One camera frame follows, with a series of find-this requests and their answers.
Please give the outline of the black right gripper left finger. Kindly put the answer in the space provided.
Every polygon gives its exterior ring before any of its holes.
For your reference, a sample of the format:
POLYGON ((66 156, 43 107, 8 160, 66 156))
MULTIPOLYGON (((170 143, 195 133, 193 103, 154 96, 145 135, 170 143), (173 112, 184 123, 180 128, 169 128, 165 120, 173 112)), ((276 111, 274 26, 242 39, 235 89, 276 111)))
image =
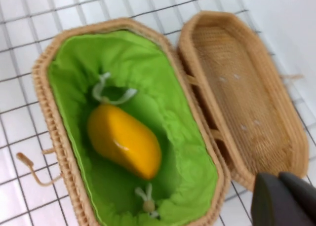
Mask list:
POLYGON ((253 225, 314 226, 316 211, 305 211, 278 177, 257 174, 251 204, 253 225))

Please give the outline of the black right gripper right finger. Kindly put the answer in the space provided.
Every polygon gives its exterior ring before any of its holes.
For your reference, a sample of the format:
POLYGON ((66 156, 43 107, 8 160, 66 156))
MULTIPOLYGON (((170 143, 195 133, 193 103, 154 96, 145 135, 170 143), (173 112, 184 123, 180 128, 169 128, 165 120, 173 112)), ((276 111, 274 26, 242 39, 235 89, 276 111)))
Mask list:
POLYGON ((316 188, 290 172, 278 177, 305 211, 316 210, 316 188))

